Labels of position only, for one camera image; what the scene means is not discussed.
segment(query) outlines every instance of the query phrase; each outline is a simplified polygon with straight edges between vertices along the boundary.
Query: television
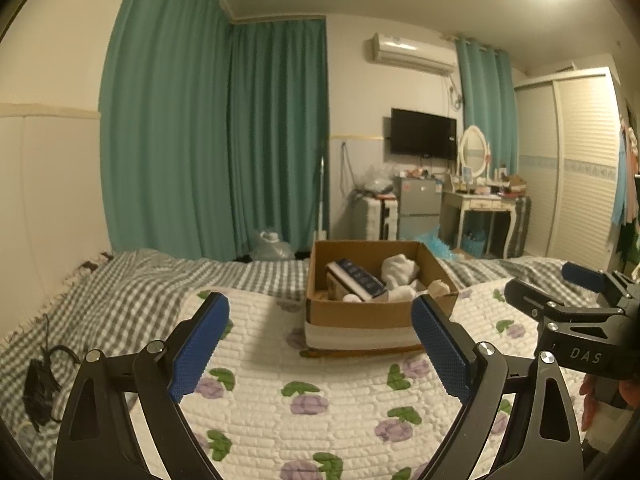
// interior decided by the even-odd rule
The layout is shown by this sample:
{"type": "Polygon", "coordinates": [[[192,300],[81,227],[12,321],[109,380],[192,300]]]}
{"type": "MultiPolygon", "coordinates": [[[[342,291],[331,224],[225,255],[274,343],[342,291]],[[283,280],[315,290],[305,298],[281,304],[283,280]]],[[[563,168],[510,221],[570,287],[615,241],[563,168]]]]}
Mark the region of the television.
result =
{"type": "Polygon", "coordinates": [[[456,160],[456,120],[413,110],[391,109],[391,153],[456,160]]]}

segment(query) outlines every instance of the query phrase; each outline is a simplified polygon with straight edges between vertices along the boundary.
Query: finger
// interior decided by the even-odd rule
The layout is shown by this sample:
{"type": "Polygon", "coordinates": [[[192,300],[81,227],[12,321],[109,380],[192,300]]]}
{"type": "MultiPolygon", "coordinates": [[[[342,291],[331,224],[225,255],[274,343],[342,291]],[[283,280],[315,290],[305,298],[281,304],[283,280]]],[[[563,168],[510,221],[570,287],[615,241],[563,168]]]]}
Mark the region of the finger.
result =
{"type": "Polygon", "coordinates": [[[580,385],[580,390],[578,393],[580,395],[586,395],[589,392],[592,392],[596,385],[596,376],[591,374],[586,374],[584,379],[582,380],[582,384],[580,385]]]}
{"type": "Polygon", "coordinates": [[[631,380],[620,381],[618,389],[620,390],[620,395],[629,406],[633,409],[640,406],[640,383],[631,380]]]}
{"type": "Polygon", "coordinates": [[[597,411],[598,401],[593,394],[587,394],[584,397],[584,413],[582,414],[582,421],[580,424],[580,429],[582,431],[587,431],[591,427],[593,424],[593,418],[596,416],[597,411]]]}

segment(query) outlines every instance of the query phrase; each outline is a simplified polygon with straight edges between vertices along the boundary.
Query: floral quilt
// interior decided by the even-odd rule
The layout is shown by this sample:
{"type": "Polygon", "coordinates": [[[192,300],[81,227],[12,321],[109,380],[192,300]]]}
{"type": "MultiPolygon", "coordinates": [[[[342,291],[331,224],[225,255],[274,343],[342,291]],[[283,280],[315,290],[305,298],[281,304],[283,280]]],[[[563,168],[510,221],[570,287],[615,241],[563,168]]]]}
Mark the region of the floral quilt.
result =
{"type": "MultiPolygon", "coordinates": [[[[462,290],[452,319],[503,354],[531,356],[536,323],[510,307],[507,280],[462,290]]],[[[196,391],[180,407],[200,445],[230,480],[415,480],[461,405],[423,352],[306,358],[303,305],[253,292],[207,289],[230,300],[230,321],[196,391]]],[[[582,375],[563,370],[577,416],[582,375]]],[[[475,476],[489,471],[512,398],[505,396],[475,476]]],[[[150,471],[168,478],[140,406],[131,412],[150,471]]]]}

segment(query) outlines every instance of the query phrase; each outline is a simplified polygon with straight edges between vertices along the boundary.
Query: pink garment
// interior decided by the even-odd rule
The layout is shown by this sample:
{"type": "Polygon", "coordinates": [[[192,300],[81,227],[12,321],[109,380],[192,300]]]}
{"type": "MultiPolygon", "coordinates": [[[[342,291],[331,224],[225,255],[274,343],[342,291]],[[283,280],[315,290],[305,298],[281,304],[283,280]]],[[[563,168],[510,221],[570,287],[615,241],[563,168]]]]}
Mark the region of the pink garment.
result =
{"type": "Polygon", "coordinates": [[[631,143],[631,128],[625,129],[626,140],[626,223],[631,223],[638,216],[638,196],[636,195],[636,174],[638,174],[638,157],[634,154],[631,143]]]}

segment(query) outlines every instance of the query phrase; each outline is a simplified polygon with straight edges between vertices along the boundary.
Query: blue textured pad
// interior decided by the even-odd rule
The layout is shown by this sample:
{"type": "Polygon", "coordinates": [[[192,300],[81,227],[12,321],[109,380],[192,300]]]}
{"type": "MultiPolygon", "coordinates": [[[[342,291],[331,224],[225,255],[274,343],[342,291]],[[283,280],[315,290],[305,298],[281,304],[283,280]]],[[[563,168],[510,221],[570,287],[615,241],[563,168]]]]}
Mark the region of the blue textured pad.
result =
{"type": "Polygon", "coordinates": [[[416,298],[412,304],[411,322],[444,389],[465,404],[470,395],[469,366],[449,333],[420,298],[416,298]]]}
{"type": "Polygon", "coordinates": [[[604,290],[604,274],[571,262],[562,266],[562,277],[568,282],[597,294],[604,290]]]}
{"type": "Polygon", "coordinates": [[[174,359],[169,394],[174,402],[193,393],[229,320],[229,300],[219,294],[174,359]]]}

